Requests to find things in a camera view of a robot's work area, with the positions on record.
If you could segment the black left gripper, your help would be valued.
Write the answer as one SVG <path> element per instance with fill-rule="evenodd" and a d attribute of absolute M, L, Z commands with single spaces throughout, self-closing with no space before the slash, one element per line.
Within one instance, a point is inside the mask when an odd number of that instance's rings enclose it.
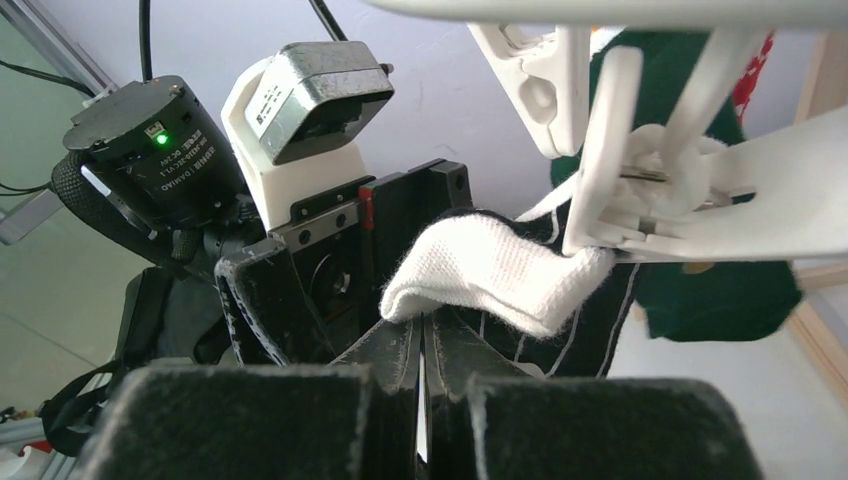
<path fill-rule="evenodd" d="M 416 236 L 472 204 L 467 167 L 445 159 L 295 203 L 273 239 L 215 265 L 237 362 L 330 363 L 379 321 L 380 290 Z"/>

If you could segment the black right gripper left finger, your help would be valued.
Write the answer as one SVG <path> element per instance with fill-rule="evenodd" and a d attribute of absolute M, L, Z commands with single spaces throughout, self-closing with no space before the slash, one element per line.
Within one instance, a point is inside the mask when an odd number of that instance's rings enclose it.
<path fill-rule="evenodd" d="M 164 363 L 106 405 L 76 479 L 411 479 L 421 328 L 381 321 L 327 365 Z"/>

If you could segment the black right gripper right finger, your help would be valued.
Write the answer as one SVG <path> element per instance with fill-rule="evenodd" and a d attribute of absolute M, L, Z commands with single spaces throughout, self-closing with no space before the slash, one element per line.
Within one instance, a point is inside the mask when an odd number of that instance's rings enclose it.
<path fill-rule="evenodd" d="M 759 479 L 730 403 L 690 379 L 539 379 L 450 309 L 423 321 L 433 479 Z"/>

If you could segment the black white striped sock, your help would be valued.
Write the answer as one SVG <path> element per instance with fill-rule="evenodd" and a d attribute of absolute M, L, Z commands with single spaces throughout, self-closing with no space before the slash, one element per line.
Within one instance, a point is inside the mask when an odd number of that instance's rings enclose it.
<path fill-rule="evenodd" d="M 640 278 L 614 251 L 560 253 L 563 218 L 513 221 L 455 211 L 413 241 L 379 303 L 399 323 L 442 306 L 478 312 L 473 326 L 516 363 L 546 377 L 608 375 Z"/>

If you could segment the red white patterned sock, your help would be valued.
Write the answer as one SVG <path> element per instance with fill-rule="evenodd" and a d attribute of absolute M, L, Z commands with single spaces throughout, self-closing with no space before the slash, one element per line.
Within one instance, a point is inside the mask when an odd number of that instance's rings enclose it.
<path fill-rule="evenodd" d="M 732 92 L 732 104 L 739 124 L 743 123 L 743 118 L 750 104 L 751 96 L 757 87 L 762 70 L 769 59 L 771 50 L 774 46 L 774 36 L 774 30 L 768 33 L 757 53 L 751 57 L 745 71 L 737 81 Z"/>

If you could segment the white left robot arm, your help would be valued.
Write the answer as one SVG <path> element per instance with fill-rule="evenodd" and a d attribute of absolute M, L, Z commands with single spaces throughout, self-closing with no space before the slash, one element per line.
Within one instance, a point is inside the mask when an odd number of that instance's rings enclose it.
<path fill-rule="evenodd" d="M 387 353 L 363 344 L 380 330 L 376 286 L 413 229 L 468 200 L 464 165 L 437 159 L 379 179 L 332 159 L 315 193 L 285 203 L 293 225 L 268 236 L 224 134 L 180 77 L 95 101 L 63 143 L 54 193 L 151 267 L 128 288 L 109 382 L 88 390 L 81 376 L 42 406 L 55 450 L 79 455 L 131 374 L 180 355 L 165 333 L 206 316 L 179 292 L 196 280 L 217 295 L 216 321 L 190 341 L 195 376 L 179 382 L 176 406 L 158 396 L 145 425 L 174 440 L 182 422 L 193 447 L 239 440 L 300 461 L 416 457 L 418 333 L 391 330 Z"/>

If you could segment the white plastic clip hanger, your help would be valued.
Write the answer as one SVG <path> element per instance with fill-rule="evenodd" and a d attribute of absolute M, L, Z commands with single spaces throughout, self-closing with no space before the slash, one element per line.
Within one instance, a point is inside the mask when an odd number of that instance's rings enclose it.
<path fill-rule="evenodd" d="M 755 261 L 847 252 L 847 110 L 703 154 L 697 148 L 758 44 L 782 26 L 841 29 L 843 1 L 384 1 L 468 24 L 540 152 L 580 153 L 563 251 L 629 261 Z M 611 50 L 595 89 L 589 26 L 710 36 L 669 121 L 633 127 L 643 58 Z"/>

